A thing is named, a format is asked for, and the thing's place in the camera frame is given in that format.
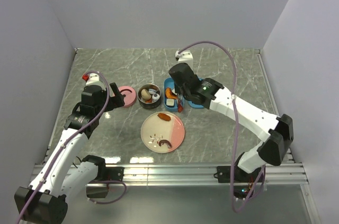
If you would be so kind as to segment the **pink round lid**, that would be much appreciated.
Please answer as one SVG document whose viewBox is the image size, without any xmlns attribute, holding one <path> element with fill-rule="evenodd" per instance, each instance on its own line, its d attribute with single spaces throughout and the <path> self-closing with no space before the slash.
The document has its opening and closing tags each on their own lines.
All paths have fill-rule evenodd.
<svg viewBox="0 0 339 224">
<path fill-rule="evenodd" d="M 124 97 L 124 108 L 128 108 L 132 105 L 134 105 L 134 103 L 137 100 L 137 93 L 135 91 L 134 88 L 132 88 L 131 86 L 121 86 L 118 88 L 119 92 L 123 95 Z"/>
</svg>

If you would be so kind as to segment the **steel serving tongs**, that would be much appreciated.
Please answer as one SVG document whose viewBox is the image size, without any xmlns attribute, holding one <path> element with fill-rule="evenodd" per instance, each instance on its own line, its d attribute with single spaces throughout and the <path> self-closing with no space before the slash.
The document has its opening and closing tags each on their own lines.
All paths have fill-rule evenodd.
<svg viewBox="0 0 339 224">
<path fill-rule="evenodd" d="M 180 113 L 183 111 L 183 95 L 180 92 L 177 93 L 177 110 Z"/>
</svg>

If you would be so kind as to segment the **orange fried shrimp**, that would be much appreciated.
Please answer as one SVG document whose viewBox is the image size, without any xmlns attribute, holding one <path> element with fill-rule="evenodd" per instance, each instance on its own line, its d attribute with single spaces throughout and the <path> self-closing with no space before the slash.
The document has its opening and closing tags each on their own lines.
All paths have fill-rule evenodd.
<svg viewBox="0 0 339 224">
<path fill-rule="evenodd" d="M 165 96 L 166 96 L 167 99 L 173 99 L 173 100 L 177 99 L 177 95 L 172 92 L 172 89 L 170 87 L 166 88 Z"/>
</svg>

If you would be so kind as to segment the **beige round bun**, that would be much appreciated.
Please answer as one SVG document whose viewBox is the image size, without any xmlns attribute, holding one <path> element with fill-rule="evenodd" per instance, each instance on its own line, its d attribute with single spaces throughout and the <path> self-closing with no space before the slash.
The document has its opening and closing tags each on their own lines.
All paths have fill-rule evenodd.
<svg viewBox="0 0 339 224">
<path fill-rule="evenodd" d="M 151 99 L 151 95 L 150 95 L 150 93 L 149 93 L 149 91 L 148 91 L 147 89 L 142 89 L 142 91 L 141 91 L 141 97 L 142 97 L 145 101 Z"/>
</svg>

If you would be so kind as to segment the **blue lunch box lid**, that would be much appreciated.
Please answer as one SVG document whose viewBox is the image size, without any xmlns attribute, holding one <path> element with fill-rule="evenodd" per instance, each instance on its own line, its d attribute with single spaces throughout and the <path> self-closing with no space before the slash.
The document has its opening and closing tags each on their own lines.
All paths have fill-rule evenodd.
<svg viewBox="0 0 339 224">
<path fill-rule="evenodd" d="M 188 100 L 188 103 L 189 103 L 189 106 L 192 107 L 192 108 L 194 108 L 194 109 L 204 109 L 204 106 L 203 106 L 203 105 L 196 104 L 195 102 L 192 102 L 191 100 Z"/>
</svg>

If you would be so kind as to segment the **sushi roll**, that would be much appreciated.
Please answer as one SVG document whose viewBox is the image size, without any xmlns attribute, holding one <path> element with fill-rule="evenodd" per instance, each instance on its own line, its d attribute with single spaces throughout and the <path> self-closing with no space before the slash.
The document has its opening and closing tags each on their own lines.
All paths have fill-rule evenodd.
<svg viewBox="0 0 339 224">
<path fill-rule="evenodd" d="M 174 107 L 175 106 L 175 100 L 174 99 L 167 99 L 166 100 L 166 105 L 168 106 L 168 107 Z"/>
</svg>

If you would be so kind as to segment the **red chicken drumstick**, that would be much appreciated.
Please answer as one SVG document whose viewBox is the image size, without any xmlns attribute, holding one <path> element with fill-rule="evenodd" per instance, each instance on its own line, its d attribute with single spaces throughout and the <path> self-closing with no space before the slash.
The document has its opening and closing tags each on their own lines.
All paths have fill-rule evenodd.
<svg viewBox="0 0 339 224">
<path fill-rule="evenodd" d="M 183 105 L 182 105 L 182 101 L 181 100 L 177 101 L 177 110 L 178 110 L 178 112 L 182 112 L 183 111 Z"/>
</svg>

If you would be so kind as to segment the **white round rice cake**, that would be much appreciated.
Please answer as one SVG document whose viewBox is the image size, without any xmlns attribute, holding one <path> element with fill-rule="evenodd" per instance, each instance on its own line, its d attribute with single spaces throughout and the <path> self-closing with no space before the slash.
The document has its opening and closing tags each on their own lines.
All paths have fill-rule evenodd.
<svg viewBox="0 0 339 224">
<path fill-rule="evenodd" d="M 150 94 L 156 94 L 157 93 L 157 91 L 155 89 L 151 89 L 151 88 L 148 91 L 149 91 Z"/>
</svg>

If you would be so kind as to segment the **orange fried nugget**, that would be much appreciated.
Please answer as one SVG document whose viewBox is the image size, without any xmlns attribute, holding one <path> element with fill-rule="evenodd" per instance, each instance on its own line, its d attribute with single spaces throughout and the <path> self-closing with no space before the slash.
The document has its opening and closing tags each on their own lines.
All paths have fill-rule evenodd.
<svg viewBox="0 0 339 224">
<path fill-rule="evenodd" d="M 158 113 L 157 115 L 161 120 L 164 121 L 171 121 L 171 117 L 167 115 L 166 113 Z"/>
</svg>

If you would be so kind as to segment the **dark red octopus sausage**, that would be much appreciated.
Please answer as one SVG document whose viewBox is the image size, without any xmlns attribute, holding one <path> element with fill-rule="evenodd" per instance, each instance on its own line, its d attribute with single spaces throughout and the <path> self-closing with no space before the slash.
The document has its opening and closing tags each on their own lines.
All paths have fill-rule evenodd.
<svg viewBox="0 0 339 224">
<path fill-rule="evenodd" d="M 168 140 L 160 140 L 158 142 L 158 145 L 161 147 L 163 145 L 166 145 L 168 148 L 172 148 L 172 144 Z"/>
</svg>

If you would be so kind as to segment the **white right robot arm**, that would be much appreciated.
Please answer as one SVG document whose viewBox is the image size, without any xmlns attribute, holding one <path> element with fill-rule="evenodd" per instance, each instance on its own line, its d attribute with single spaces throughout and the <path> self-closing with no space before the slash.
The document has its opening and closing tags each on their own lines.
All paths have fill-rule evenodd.
<svg viewBox="0 0 339 224">
<path fill-rule="evenodd" d="M 200 80 L 186 63 L 169 70 L 176 92 L 197 105 L 221 113 L 255 134 L 261 143 L 243 153 L 233 169 L 234 177 L 243 182 L 263 165 L 281 165 L 294 139 L 293 119 L 265 112 L 244 101 L 211 78 Z"/>
</svg>

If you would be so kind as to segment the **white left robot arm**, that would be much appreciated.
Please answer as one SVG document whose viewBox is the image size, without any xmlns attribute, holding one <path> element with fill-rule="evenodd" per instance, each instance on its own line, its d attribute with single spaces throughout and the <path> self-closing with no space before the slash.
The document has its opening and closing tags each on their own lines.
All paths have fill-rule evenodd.
<svg viewBox="0 0 339 224">
<path fill-rule="evenodd" d="M 32 223 L 62 223 L 71 198 L 87 184 L 122 184 L 106 167 L 105 159 L 88 155 L 68 174 L 78 152 L 99 125 L 104 112 L 124 106 L 124 97 L 115 83 L 87 84 L 81 101 L 67 118 L 64 130 L 50 158 L 27 187 L 19 187 L 14 200 L 18 220 Z"/>
</svg>

